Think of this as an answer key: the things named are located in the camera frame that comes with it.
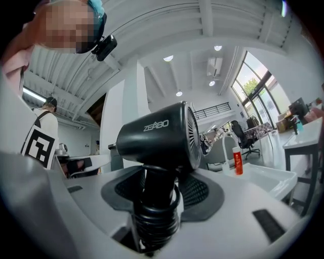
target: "black office chair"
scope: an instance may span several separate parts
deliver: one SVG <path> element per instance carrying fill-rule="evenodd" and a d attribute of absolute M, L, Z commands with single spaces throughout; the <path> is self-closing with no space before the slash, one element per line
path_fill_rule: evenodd
<path fill-rule="evenodd" d="M 253 148 L 253 144 L 255 142 L 254 139 L 248 139 L 247 136 L 244 134 L 241 126 L 238 124 L 238 122 L 236 120 L 232 121 L 232 130 L 235 133 L 235 135 L 239 138 L 239 143 L 238 145 L 244 149 L 244 148 L 248 148 L 249 150 L 245 153 L 242 154 L 243 155 L 247 155 L 245 157 L 245 160 L 248 159 L 248 155 L 252 154 L 252 153 L 257 153 L 260 157 L 260 149 L 251 149 L 251 147 Z"/>

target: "orange bottle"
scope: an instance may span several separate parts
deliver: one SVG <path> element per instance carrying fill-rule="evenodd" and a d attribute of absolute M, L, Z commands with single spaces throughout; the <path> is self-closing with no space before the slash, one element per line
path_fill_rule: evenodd
<path fill-rule="evenodd" d="M 234 156 L 234 161 L 235 161 L 235 173 L 237 175 L 242 175 L 243 174 L 243 163 L 242 163 L 242 156 L 241 156 L 241 151 L 240 151 L 239 147 L 233 148 L 233 156 Z"/>

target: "white pillar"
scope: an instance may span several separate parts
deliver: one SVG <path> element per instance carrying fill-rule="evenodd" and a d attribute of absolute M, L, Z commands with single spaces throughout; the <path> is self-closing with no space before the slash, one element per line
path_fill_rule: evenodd
<path fill-rule="evenodd" d="M 137 57 L 128 63 L 125 78 L 107 93 L 100 128 L 100 154 L 110 154 L 108 145 L 116 143 L 122 126 L 150 113 L 147 103 L 144 68 Z M 124 160 L 124 167 L 134 165 Z"/>

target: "computer monitor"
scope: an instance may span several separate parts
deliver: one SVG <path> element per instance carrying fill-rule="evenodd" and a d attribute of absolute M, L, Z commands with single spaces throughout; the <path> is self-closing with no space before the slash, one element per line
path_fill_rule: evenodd
<path fill-rule="evenodd" d="M 297 115 L 300 120 L 303 120 L 304 116 L 309 111 L 302 98 L 294 101 L 289 106 L 289 110 L 292 115 Z"/>

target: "white sink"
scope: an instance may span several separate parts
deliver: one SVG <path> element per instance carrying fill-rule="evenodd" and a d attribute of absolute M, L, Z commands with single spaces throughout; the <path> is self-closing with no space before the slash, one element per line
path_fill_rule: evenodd
<path fill-rule="evenodd" d="M 243 165 L 242 175 L 236 175 L 235 169 L 230 170 L 226 175 L 249 181 L 261 187 L 277 200 L 282 200 L 297 184 L 297 174 L 295 172 L 250 163 Z"/>

